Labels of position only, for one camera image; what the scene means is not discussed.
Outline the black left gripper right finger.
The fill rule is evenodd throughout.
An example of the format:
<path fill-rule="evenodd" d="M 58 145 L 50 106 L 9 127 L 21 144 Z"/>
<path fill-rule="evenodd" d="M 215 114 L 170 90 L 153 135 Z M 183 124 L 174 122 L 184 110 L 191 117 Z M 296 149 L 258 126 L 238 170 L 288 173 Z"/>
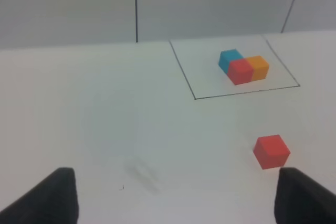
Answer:
<path fill-rule="evenodd" d="M 276 223 L 335 223 L 335 194 L 293 167 L 279 170 Z"/>

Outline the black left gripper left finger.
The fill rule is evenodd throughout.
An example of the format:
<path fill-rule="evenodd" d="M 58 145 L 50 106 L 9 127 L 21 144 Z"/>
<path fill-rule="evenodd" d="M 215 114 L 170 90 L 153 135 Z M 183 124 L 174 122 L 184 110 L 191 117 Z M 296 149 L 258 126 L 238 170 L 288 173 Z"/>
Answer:
<path fill-rule="evenodd" d="M 1 210 L 1 223 L 77 223 L 79 203 L 73 168 L 60 167 Z"/>

